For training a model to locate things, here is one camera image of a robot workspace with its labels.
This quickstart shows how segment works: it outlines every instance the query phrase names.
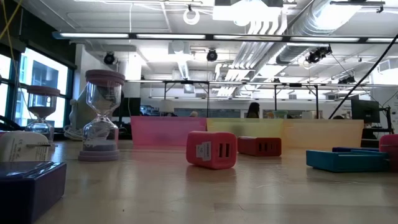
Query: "woman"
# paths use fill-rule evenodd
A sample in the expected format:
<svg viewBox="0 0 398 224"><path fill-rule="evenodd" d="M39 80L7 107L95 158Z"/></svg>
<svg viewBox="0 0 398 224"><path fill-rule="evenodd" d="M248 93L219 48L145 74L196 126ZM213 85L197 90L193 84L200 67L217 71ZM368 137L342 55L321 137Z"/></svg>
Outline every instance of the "woman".
<svg viewBox="0 0 398 224"><path fill-rule="evenodd" d="M260 118L259 112L260 112L260 104L251 103L246 118Z"/></svg>

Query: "sand timer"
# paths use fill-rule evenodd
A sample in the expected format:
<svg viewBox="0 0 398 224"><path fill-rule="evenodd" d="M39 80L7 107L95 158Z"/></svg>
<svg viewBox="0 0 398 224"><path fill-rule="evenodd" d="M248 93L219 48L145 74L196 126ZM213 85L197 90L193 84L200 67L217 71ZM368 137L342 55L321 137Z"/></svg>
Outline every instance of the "sand timer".
<svg viewBox="0 0 398 224"><path fill-rule="evenodd" d="M43 134L52 144L54 138L54 127L45 119L54 113L57 108L57 96L60 90L47 86L28 86L28 110L34 114L37 119L28 124L25 131L32 131Z"/></svg>
<svg viewBox="0 0 398 224"><path fill-rule="evenodd" d="M119 129L108 115L120 105L124 75L107 70L86 72L86 102L97 114L83 128L81 161L111 161L119 159Z"/></svg>

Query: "red block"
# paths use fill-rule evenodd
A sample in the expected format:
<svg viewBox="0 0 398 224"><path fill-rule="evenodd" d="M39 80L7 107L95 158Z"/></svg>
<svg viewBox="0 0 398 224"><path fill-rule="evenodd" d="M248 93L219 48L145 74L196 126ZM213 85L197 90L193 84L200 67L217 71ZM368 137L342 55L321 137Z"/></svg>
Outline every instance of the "red block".
<svg viewBox="0 0 398 224"><path fill-rule="evenodd" d="M387 134L381 137L379 150L388 153L390 170L398 172L398 134Z"/></svg>
<svg viewBox="0 0 398 224"><path fill-rule="evenodd" d="M232 133L192 131L187 140L187 161L210 169L228 169L236 163L236 136Z"/></svg>
<svg viewBox="0 0 398 224"><path fill-rule="evenodd" d="M282 141L280 138L239 137L238 152L250 156L280 156Z"/></svg>

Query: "monitor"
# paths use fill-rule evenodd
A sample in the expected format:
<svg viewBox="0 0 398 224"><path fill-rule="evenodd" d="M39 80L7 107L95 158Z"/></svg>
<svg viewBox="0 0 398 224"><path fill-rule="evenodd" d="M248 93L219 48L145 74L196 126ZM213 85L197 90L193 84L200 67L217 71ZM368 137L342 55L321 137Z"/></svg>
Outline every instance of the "monitor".
<svg viewBox="0 0 398 224"><path fill-rule="evenodd" d="M353 119L362 119L365 123L380 123L379 102L369 100L351 100Z"/></svg>

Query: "hole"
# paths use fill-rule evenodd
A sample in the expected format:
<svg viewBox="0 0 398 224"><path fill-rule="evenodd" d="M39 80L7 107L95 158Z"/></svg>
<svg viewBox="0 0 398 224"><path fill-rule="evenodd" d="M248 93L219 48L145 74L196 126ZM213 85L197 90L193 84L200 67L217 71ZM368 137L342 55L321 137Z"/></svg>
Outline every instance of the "hole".
<svg viewBox="0 0 398 224"><path fill-rule="evenodd" d="M220 144L220 148L218 149L218 157L223 157L223 145Z"/></svg>
<svg viewBox="0 0 398 224"><path fill-rule="evenodd" d="M229 157L229 144L226 145L225 157Z"/></svg>

